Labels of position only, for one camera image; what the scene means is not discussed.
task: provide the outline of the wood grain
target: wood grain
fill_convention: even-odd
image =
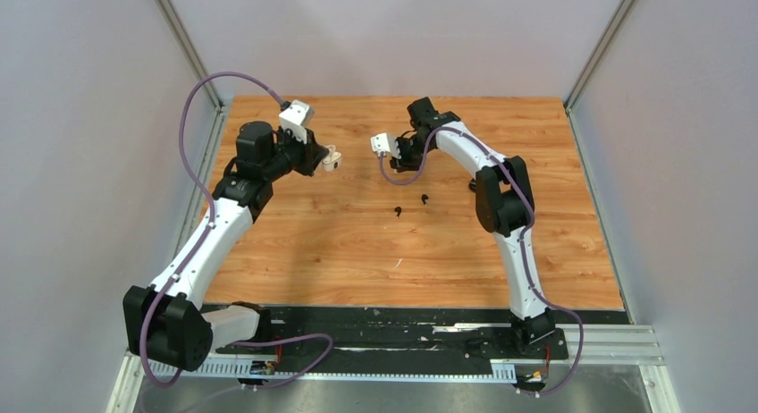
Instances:
[[[379,173],[368,140],[407,130],[413,97],[299,98],[315,108],[310,128],[319,143],[338,147],[342,166],[277,181],[273,199],[233,248],[206,301],[507,307],[498,249],[476,220],[465,170],[434,151],[409,186],[391,185]],[[439,97],[434,104],[458,114],[492,148],[526,160],[536,203],[535,255],[548,298],[571,308],[621,308],[561,101]],[[270,97],[234,100],[212,184],[236,152],[240,126],[253,120],[277,125],[277,109]],[[427,206],[422,194],[429,196]]]

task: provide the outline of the white wall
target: white wall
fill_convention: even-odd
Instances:
[[[209,71],[284,94],[566,97],[620,0],[172,1]]]
[[[755,411],[758,0],[640,0],[575,111],[683,411]]]
[[[0,411],[105,409],[123,294],[165,265],[189,203],[187,66],[153,0],[0,0]]]

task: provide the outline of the gray wall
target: gray wall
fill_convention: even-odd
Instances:
[[[193,83],[153,0],[0,0],[0,411],[105,409],[122,296],[187,211]],[[198,161],[213,114],[196,109]]]
[[[566,96],[620,0],[173,0],[210,71],[300,95]],[[260,91],[219,80],[226,98]]]
[[[640,0],[575,111],[685,412],[755,411],[758,0]]]

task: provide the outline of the gray floor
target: gray floor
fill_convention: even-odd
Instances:
[[[556,384],[567,368],[551,367]],[[149,388],[149,413],[179,412],[214,392],[239,386],[233,379],[184,377],[169,390]],[[135,412],[140,412],[138,402]],[[560,392],[539,400],[493,383],[372,383],[304,380],[271,391],[232,391],[191,410],[201,412],[650,412],[639,368],[580,367]]]

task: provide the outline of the black and white robotic arm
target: black and white robotic arm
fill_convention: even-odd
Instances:
[[[494,149],[480,148],[472,140],[476,136],[460,118],[447,112],[440,114],[428,97],[408,106],[410,125],[414,134],[408,138],[382,133],[371,138],[372,150],[377,156],[391,156],[390,167],[396,172],[417,171],[421,168],[425,144],[431,141],[428,151],[440,149],[452,156],[476,179],[476,216],[482,227],[493,234],[500,249],[502,262],[510,288],[510,310],[521,327],[521,339],[526,344],[540,341],[555,331],[555,323],[548,306],[534,293],[542,292],[532,250],[532,230],[524,233],[526,263],[521,255],[520,231],[527,226],[529,213],[514,190],[501,192],[501,183],[508,183],[491,156],[502,162],[511,177],[534,209],[535,202],[526,171],[526,163],[518,156],[507,157]],[[531,275],[530,286],[526,272]]]
[[[307,128],[312,115],[309,105],[295,100],[280,113],[277,131],[261,121],[240,128],[237,155],[213,191],[215,218],[210,217],[208,209],[172,263],[147,288],[132,286],[123,298],[132,353],[139,354],[139,334],[147,309],[169,278],[174,282],[158,303],[148,327],[148,358],[193,371],[209,352],[260,333],[260,325],[266,325],[265,316],[261,316],[265,311],[256,305],[235,303],[204,314],[200,308],[222,262],[274,194],[274,182],[291,171],[312,176],[319,166],[327,172],[339,166],[341,154],[332,146],[316,143],[313,131]],[[212,230],[193,250],[209,224]],[[184,271],[177,276],[176,267],[188,258]]]

